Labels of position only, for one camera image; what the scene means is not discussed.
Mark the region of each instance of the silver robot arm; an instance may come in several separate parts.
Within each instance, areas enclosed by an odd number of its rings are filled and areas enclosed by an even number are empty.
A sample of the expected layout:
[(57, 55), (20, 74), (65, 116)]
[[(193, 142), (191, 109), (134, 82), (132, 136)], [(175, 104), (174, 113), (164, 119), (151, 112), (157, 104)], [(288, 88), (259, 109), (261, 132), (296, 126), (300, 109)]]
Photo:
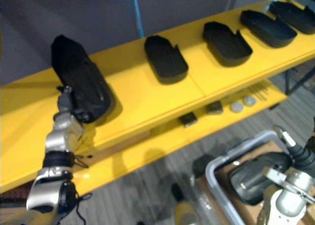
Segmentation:
[(285, 174), (272, 168), (264, 169), (264, 176), (275, 184), (264, 192), (264, 205), (257, 224), (296, 225), (304, 217), (307, 203), (315, 203), (315, 199), (308, 194), (314, 183), (315, 154), (307, 147), (300, 147), (281, 127), (274, 126), (274, 130), (292, 156), (294, 167)]
[(84, 127), (71, 114), (70, 93), (71, 88), (67, 88), (59, 97), (60, 111), (54, 116), (53, 130), (46, 137), (43, 168), (31, 187), (27, 210), (5, 225), (56, 225), (77, 204), (75, 185), (71, 181), (72, 167)]
[(263, 174), (276, 185), (269, 186), (264, 192), (264, 205), (257, 224), (296, 225), (304, 217), (307, 203), (315, 203), (308, 194), (313, 178), (293, 167), (285, 174), (265, 168)]

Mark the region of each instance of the black plastic container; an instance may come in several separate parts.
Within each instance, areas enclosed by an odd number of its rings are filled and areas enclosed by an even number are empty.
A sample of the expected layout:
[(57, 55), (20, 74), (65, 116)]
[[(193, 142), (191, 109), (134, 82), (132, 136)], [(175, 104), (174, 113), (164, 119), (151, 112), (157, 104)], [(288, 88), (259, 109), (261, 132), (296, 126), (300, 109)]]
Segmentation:
[(162, 84), (173, 84), (183, 80), (188, 72), (188, 65), (177, 45), (172, 44), (161, 36), (147, 38), (145, 51), (157, 79)]
[(305, 34), (315, 33), (315, 12), (307, 6), (300, 9), (288, 2), (272, 2), (269, 10)]
[(223, 66), (236, 66), (244, 63), (252, 54), (240, 31), (234, 34), (231, 29), (218, 22), (208, 22), (203, 29), (211, 53)]
[(255, 35), (272, 47), (288, 45), (297, 33), (279, 17), (271, 19), (266, 14), (252, 10), (243, 11), (241, 22)]
[(81, 44), (59, 35), (51, 45), (51, 57), (63, 86), (72, 89), (72, 112), (79, 121), (91, 123), (113, 111), (114, 94)]

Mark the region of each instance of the black leg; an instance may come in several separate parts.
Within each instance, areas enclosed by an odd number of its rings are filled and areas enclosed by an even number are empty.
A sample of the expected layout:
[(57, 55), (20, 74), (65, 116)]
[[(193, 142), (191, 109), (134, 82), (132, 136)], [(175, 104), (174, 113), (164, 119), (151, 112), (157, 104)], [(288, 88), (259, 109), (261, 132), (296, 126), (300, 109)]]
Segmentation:
[(290, 76), (289, 76), (289, 70), (285, 71), (285, 93), (289, 92), (289, 88), (290, 88)]
[(301, 80), (299, 80), (292, 88), (291, 90), (286, 89), (285, 94), (287, 96), (291, 95), (293, 92), (296, 91), (297, 88), (302, 86), (306, 81), (308, 81), (313, 75), (315, 74), (315, 67), (313, 67)]

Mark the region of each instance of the black cable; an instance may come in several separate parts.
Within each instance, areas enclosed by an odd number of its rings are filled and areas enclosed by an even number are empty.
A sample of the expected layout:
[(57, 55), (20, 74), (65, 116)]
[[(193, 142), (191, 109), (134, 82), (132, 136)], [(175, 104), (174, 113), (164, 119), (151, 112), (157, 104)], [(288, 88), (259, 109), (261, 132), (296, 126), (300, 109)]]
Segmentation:
[(76, 211), (77, 215), (79, 216), (79, 218), (82, 220), (83, 224), (86, 225), (85, 218), (79, 212), (79, 205), (80, 205), (81, 201), (90, 199), (92, 197), (92, 193), (87, 193), (87, 194), (85, 194), (85, 195), (83, 195), (81, 197), (79, 196), (79, 193), (77, 191), (75, 193), (78, 196), (78, 198), (77, 198), (77, 208), (76, 208), (75, 211)]
[(76, 164), (82, 168), (89, 168), (89, 166), (86, 163), (84, 163), (82, 160), (80, 160), (80, 158), (83, 158), (83, 156), (76, 155), (74, 158), (78, 161), (78, 162), (74, 162), (74, 164)]

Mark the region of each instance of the black case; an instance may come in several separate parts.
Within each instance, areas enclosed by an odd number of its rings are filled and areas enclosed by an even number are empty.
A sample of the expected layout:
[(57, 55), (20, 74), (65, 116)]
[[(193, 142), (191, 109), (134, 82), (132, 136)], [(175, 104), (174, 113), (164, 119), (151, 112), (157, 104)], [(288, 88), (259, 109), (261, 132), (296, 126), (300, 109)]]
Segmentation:
[(178, 46), (161, 36), (147, 38), (145, 51), (157, 79), (163, 84), (173, 84), (183, 80), (188, 72), (188, 65)]
[(269, 152), (241, 164), (230, 173), (229, 181), (241, 201), (256, 205), (263, 200), (266, 188), (273, 184), (262, 174), (264, 167), (285, 173), (291, 166), (292, 159), (289, 155)]
[(281, 17), (285, 22), (305, 34), (315, 33), (315, 12), (309, 7), (304, 10), (288, 2), (272, 2), (269, 10)]
[(203, 38), (207, 41), (211, 53), (223, 66), (236, 66), (244, 63), (252, 54), (240, 31), (234, 34), (231, 29), (218, 22), (204, 25)]
[(115, 106), (115, 98), (81, 44), (60, 35), (51, 45), (52, 66), (64, 86), (72, 88), (73, 113), (91, 123)]
[(288, 45), (297, 33), (279, 17), (275, 20), (266, 14), (252, 10), (243, 11), (241, 22), (265, 43), (272, 47)]

